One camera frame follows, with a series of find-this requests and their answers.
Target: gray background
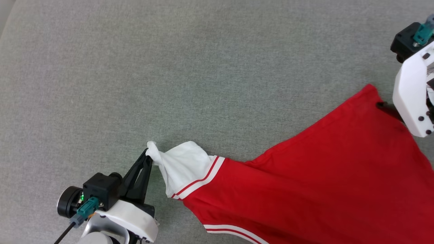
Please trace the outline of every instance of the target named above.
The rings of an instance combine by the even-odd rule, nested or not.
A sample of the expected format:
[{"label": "gray background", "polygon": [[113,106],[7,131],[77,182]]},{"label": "gray background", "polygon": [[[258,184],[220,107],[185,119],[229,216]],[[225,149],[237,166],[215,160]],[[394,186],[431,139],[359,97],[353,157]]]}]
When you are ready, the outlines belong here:
[{"label": "gray background", "polygon": [[[148,140],[248,160],[368,83],[391,101],[391,41],[433,12],[432,0],[17,0],[0,39],[0,242],[54,242],[62,191],[124,174]],[[433,162],[434,137],[417,142]],[[157,168],[147,203],[157,244],[248,243],[206,234]]]}]

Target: white sleeve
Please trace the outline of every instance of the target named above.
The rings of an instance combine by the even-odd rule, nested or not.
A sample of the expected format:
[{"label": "white sleeve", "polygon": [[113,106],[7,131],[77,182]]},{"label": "white sleeve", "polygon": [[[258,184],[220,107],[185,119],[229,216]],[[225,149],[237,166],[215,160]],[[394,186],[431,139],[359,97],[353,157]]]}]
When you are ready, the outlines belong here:
[{"label": "white sleeve", "polygon": [[[160,168],[166,183],[167,197],[176,199],[186,197],[209,182],[210,176],[215,176],[224,160],[208,156],[195,142],[184,142],[167,152],[160,152],[155,142],[148,142],[146,155]],[[215,167],[216,161],[219,161],[218,167]]]}]

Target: gray connector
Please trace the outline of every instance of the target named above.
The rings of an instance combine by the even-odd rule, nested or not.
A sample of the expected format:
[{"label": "gray connector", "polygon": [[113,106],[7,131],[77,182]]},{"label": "gray connector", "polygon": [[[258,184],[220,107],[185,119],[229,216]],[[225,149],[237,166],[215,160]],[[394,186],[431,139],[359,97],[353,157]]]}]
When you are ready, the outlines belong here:
[{"label": "gray connector", "polygon": [[80,225],[82,225],[84,222],[84,218],[79,215],[79,214],[75,214],[74,216],[72,216],[72,218],[69,219],[69,223],[75,223],[74,228],[78,228],[80,227]]}]

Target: black cylinder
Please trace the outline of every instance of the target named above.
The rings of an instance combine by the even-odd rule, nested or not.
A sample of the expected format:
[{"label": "black cylinder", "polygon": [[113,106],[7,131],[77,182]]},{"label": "black cylinder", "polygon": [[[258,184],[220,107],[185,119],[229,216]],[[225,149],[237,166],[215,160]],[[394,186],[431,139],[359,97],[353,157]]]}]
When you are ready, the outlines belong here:
[{"label": "black cylinder", "polygon": [[79,208],[79,200],[81,194],[83,193],[83,189],[70,186],[68,187],[60,196],[59,201],[57,202],[57,213],[60,216],[71,218],[74,214],[77,213],[77,209]]}]

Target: teal connector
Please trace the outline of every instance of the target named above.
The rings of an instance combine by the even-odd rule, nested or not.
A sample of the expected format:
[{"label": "teal connector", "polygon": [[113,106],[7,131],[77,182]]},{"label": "teal connector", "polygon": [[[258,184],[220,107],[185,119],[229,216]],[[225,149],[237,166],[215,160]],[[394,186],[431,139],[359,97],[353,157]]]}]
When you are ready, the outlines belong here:
[{"label": "teal connector", "polygon": [[424,24],[421,24],[413,39],[420,46],[427,44],[434,32],[434,14],[431,14]]},{"label": "teal connector", "polygon": [[77,213],[69,219],[69,223],[74,223],[74,228],[78,228],[80,225],[83,224],[84,220],[86,220],[89,215],[95,213],[98,208],[98,198],[89,198],[89,200],[87,200],[83,205],[81,205],[81,207],[78,208]]}]

